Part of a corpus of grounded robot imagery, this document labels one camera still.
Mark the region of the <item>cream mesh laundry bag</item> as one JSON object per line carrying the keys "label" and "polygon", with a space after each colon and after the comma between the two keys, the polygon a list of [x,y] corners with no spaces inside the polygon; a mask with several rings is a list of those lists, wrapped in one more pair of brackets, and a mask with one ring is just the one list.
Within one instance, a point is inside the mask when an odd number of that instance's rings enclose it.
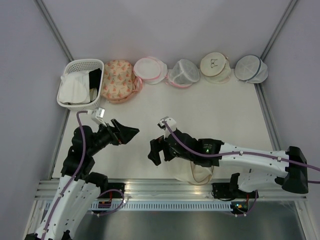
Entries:
{"label": "cream mesh laundry bag", "polygon": [[198,186],[208,184],[214,174],[213,166],[202,167],[182,158],[169,161],[167,170],[174,179]]}

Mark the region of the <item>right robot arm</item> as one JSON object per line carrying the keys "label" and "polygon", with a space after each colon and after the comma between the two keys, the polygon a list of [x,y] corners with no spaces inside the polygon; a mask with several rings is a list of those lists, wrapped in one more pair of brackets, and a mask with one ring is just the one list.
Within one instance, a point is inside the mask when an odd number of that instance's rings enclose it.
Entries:
{"label": "right robot arm", "polygon": [[252,169],[253,172],[248,174],[232,174],[228,192],[235,198],[272,185],[279,185],[294,194],[309,192],[307,160],[296,146],[290,146],[286,151],[254,151],[221,140],[196,139],[175,130],[168,136],[150,141],[147,157],[156,166],[161,164],[160,152],[166,162],[180,158],[204,168],[235,166]]}

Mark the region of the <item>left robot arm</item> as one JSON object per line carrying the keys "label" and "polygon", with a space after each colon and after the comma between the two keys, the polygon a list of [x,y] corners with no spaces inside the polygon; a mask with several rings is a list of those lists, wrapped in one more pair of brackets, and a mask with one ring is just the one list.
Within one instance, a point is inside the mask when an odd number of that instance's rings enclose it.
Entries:
{"label": "left robot arm", "polygon": [[139,129],[124,126],[115,119],[111,123],[100,124],[97,132],[82,124],[74,130],[49,210],[38,229],[25,239],[72,240],[93,201],[113,191],[106,175],[92,171],[93,156],[108,145],[127,144]]}

